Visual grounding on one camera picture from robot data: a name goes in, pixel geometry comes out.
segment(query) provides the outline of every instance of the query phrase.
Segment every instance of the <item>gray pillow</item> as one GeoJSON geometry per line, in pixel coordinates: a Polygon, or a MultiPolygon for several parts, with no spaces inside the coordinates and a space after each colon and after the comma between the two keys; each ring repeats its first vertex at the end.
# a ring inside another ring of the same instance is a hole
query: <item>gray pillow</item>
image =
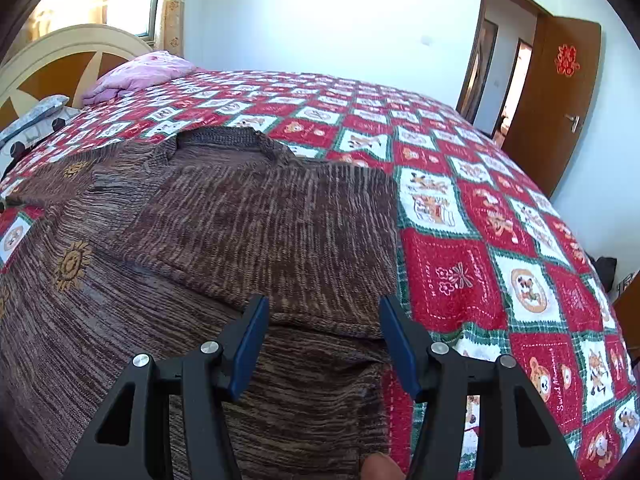
{"type": "Polygon", "coordinates": [[[16,119],[13,123],[9,124],[2,132],[0,132],[0,148],[2,148],[6,142],[13,136],[16,136],[25,128],[33,126],[35,123],[49,117],[60,111],[60,109],[69,101],[66,95],[50,95],[45,97],[38,104],[36,104],[31,110],[25,113],[22,117],[16,119]]]}
{"type": "Polygon", "coordinates": [[[61,118],[69,124],[69,121],[80,113],[80,110],[75,108],[68,108],[63,106],[59,111],[44,118],[43,120],[32,124],[23,131],[15,134],[9,141],[0,149],[0,177],[5,173],[9,165],[14,161],[11,148],[16,142],[21,142],[25,148],[32,148],[38,142],[46,139],[53,133],[52,122],[56,118],[61,118]]]}

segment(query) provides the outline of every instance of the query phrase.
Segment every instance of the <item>pink pillow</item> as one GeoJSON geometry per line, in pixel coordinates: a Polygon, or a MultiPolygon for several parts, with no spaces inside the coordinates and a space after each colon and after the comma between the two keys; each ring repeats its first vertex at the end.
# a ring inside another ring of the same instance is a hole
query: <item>pink pillow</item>
{"type": "Polygon", "coordinates": [[[91,105],[130,94],[184,77],[196,71],[196,66],[162,50],[132,59],[103,75],[82,95],[82,104],[91,105]]]}

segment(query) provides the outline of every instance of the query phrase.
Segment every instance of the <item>door handle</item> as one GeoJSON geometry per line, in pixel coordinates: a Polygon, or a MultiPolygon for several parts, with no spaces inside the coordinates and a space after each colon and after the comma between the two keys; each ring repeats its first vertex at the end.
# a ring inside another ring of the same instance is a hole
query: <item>door handle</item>
{"type": "Polygon", "coordinates": [[[573,124],[571,125],[571,133],[574,134],[575,131],[578,129],[578,123],[580,122],[580,115],[573,116],[573,115],[564,114],[564,116],[570,121],[573,121],[573,124]]]}

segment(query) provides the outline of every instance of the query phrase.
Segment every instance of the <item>sun embroidery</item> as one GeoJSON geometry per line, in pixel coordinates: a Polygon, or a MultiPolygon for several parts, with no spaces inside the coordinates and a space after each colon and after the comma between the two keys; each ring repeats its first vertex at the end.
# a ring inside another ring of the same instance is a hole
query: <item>sun embroidery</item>
{"type": "Polygon", "coordinates": [[[65,176],[67,178],[73,178],[76,176],[76,174],[79,173],[79,171],[84,170],[84,168],[86,168],[88,165],[89,165],[88,160],[82,160],[81,162],[75,162],[73,164],[69,164],[65,168],[65,176]]]}
{"type": "Polygon", "coordinates": [[[6,311],[6,304],[9,301],[9,289],[3,285],[0,286],[0,320],[6,311]]]}
{"type": "Polygon", "coordinates": [[[58,259],[58,268],[54,276],[54,283],[60,292],[69,290],[72,286],[80,287],[79,279],[84,276],[84,269],[92,256],[92,248],[87,242],[72,242],[64,256],[58,259]]]}

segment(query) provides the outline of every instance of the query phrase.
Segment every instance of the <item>brown knit sweater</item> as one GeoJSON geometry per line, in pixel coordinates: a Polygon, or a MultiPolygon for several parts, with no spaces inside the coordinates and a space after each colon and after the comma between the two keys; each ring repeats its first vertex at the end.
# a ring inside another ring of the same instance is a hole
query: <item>brown knit sweater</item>
{"type": "Polygon", "coordinates": [[[383,172],[200,128],[44,166],[9,200],[46,212],[0,278],[0,411],[46,480],[132,355],[197,348],[254,292],[270,328],[226,407],[244,477],[357,478],[387,449],[377,302],[396,288],[396,188],[383,172]]]}

